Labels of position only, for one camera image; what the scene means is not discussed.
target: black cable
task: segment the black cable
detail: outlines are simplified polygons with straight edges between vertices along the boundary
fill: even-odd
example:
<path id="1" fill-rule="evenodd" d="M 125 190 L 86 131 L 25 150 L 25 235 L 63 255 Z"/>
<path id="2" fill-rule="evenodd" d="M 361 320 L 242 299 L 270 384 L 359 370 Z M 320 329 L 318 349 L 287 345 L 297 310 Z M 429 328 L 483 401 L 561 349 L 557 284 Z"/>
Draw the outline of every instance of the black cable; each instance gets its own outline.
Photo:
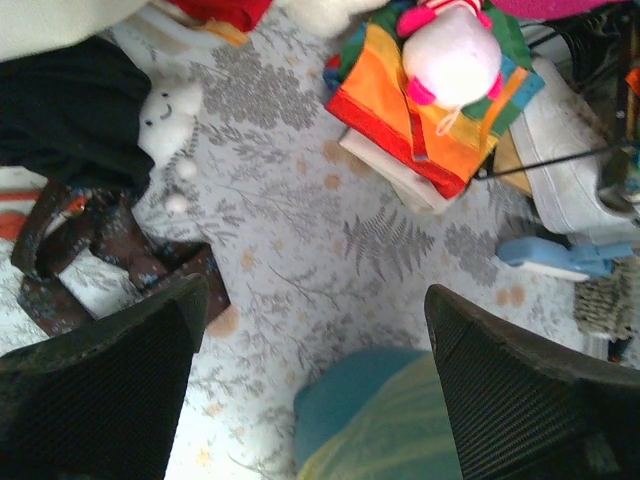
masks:
<path id="1" fill-rule="evenodd" d="M 525 172 L 527 170 L 533 170 L 535 168 L 548 167 L 549 165 L 555 165 L 556 163 L 570 162 L 572 160 L 578 160 L 580 158 L 590 157 L 592 155 L 600 155 L 602 153 L 610 153 L 621 148 L 640 148 L 640 142 L 638 141 L 626 141 L 620 142 L 615 145 L 607 145 L 606 147 L 596 148 L 594 150 L 589 150 L 587 152 L 574 153 L 572 155 L 567 155 L 565 157 L 554 158 L 553 160 L 546 160 L 544 162 L 536 163 L 535 165 L 527 165 L 523 167 L 511 168 L 509 170 L 503 170 L 502 172 L 487 172 L 479 170 L 474 178 L 476 180 L 487 180 L 489 178 L 502 177 L 504 175 L 511 175 L 513 173 Z"/>

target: red cloth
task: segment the red cloth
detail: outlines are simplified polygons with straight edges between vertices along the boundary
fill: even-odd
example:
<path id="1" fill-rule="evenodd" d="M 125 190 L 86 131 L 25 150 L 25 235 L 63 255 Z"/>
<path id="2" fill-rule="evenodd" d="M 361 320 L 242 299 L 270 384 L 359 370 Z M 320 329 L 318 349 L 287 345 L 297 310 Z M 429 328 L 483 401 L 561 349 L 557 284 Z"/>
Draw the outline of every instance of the red cloth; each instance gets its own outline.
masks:
<path id="1" fill-rule="evenodd" d="M 627 0 L 492 0 L 505 13 L 520 18 L 555 20 L 588 12 L 605 3 Z"/>
<path id="2" fill-rule="evenodd" d="M 169 0 L 184 13 L 206 22 L 227 22 L 241 32 L 255 28 L 273 0 Z"/>

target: yellow green cloth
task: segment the yellow green cloth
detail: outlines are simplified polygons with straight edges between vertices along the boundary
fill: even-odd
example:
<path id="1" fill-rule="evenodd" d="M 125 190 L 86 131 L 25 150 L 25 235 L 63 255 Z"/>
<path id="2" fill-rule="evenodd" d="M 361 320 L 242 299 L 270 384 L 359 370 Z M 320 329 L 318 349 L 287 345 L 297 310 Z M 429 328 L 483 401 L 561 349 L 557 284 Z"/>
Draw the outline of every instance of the yellow green cloth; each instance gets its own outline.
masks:
<path id="1" fill-rule="evenodd" d="M 432 355 L 391 377 L 298 480 L 462 479 Z"/>

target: white pom pom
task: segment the white pom pom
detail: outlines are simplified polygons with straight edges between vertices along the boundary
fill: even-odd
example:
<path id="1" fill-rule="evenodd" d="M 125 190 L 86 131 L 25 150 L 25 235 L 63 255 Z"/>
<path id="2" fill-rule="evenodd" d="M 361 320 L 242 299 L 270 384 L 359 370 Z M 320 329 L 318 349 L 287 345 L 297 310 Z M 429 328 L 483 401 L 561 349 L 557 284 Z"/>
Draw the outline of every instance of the white pom pom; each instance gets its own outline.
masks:
<path id="1" fill-rule="evenodd" d="M 198 166 L 193 160 L 181 158 L 176 162 L 176 173 L 183 180 L 191 180 L 198 174 Z"/>
<path id="2" fill-rule="evenodd" d="M 189 200 L 181 193 L 174 193 L 169 195 L 164 202 L 164 209 L 170 215 L 176 213 L 184 213 L 189 208 Z"/>

